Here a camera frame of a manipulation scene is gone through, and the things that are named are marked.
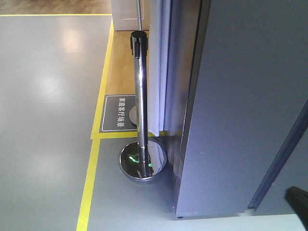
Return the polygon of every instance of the gray floor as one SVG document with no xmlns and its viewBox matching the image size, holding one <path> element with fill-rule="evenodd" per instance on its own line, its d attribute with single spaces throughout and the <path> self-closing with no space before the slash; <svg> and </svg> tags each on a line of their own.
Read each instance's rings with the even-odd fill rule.
<svg viewBox="0 0 308 231">
<path fill-rule="evenodd" d="M 76 230 L 110 22 L 0 17 L 0 230 Z"/>
</svg>

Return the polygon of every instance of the black object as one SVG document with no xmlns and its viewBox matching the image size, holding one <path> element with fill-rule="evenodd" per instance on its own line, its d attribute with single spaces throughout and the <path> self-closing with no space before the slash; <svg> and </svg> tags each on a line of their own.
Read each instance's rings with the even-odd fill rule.
<svg viewBox="0 0 308 231">
<path fill-rule="evenodd" d="M 305 229 L 308 231 L 308 192 L 293 186 L 287 189 L 284 198 L 298 215 Z"/>
</svg>

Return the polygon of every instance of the gray wall panel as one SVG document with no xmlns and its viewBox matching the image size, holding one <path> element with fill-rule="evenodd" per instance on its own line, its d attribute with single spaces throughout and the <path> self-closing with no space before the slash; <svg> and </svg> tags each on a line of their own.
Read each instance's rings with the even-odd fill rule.
<svg viewBox="0 0 308 231">
<path fill-rule="evenodd" d="M 177 216 L 247 208 L 308 98 L 307 7 L 211 3 Z"/>
<path fill-rule="evenodd" d="M 285 191 L 296 186 L 308 191 L 308 131 L 294 149 L 279 176 L 256 210 L 257 215 L 289 214 L 292 208 L 284 199 Z"/>
</svg>

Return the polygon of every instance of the wooden floor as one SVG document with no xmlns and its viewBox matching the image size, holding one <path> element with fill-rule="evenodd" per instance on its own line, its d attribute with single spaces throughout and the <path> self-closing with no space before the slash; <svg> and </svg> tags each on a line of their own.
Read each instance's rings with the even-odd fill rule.
<svg viewBox="0 0 308 231">
<path fill-rule="evenodd" d="M 111 13 L 111 0 L 0 0 L 0 14 Z"/>
<path fill-rule="evenodd" d="M 106 95 L 135 94 L 134 58 L 130 49 L 131 31 L 115 31 L 110 57 Z"/>
</svg>

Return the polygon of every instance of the floor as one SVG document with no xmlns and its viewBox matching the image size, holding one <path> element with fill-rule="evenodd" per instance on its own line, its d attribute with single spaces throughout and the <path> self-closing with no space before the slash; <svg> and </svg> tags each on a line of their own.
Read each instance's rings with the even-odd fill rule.
<svg viewBox="0 0 308 231">
<path fill-rule="evenodd" d="M 111 13 L 111 0 L 1 0 L 0 14 Z"/>
<path fill-rule="evenodd" d="M 119 167 L 121 149 L 136 138 L 90 140 L 100 95 L 126 93 L 119 75 L 133 83 L 131 54 L 115 53 L 123 56 L 118 42 L 129 32 L 114 32 L 109 46 L 110 22 L 0 17 L 1 230 L 303 231 L 295 215 L 177 219 L 168 167 L 156 181 L 137 184 Z"/>
<path fill-rule="evenodd" d="M 1 230 L 76 230 L 110 23 L 0 17 Z"/>
</svg>

